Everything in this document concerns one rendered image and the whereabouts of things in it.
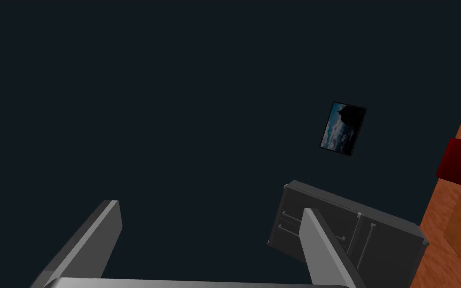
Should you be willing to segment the framed sky picture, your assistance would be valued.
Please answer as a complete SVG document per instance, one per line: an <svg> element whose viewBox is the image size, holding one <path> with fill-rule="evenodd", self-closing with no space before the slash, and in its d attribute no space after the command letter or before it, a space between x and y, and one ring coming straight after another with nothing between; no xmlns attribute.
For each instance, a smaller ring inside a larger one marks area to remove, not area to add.
<svg viewBox="0 0 461 288"><path fill-rule="evenodd" d="M352 157L367 108L334 101L319 147Z"/></svg>

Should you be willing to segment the dark grey cabinet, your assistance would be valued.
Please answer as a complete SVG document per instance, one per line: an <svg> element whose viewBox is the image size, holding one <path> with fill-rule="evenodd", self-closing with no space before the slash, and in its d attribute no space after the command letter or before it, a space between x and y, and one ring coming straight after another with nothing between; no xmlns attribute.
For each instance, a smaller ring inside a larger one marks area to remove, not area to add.
<svg viewBox="0 0 461 288"><path fill-rule="evenodd" d="M305 263L299 231L310 208L322 214L367 288L411 288L430 244L419 226L299 181L283 187L269 246Z"/></svg>

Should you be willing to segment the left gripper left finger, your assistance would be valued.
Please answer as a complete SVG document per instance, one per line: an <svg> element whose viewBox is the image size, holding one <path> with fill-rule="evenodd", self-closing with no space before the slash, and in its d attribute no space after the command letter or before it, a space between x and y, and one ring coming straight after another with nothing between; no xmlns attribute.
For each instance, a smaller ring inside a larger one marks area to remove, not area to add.
<svg viewBox="0 0 461 288"><path fill-rule="evenodd" d="M103 201L30 288L45 288L59 278L100 279L122 229L120 202Z"/></svg>

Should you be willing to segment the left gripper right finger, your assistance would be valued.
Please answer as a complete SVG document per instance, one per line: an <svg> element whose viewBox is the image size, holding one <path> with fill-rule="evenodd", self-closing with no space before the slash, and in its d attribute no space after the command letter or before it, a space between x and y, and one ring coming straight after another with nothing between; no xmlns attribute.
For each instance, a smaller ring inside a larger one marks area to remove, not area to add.
<svg viewBox="0 0 461 288"><path fill-rule="evenodd" d="M319 210L304 209L299 237L314 286L367 288Z"/></svg>

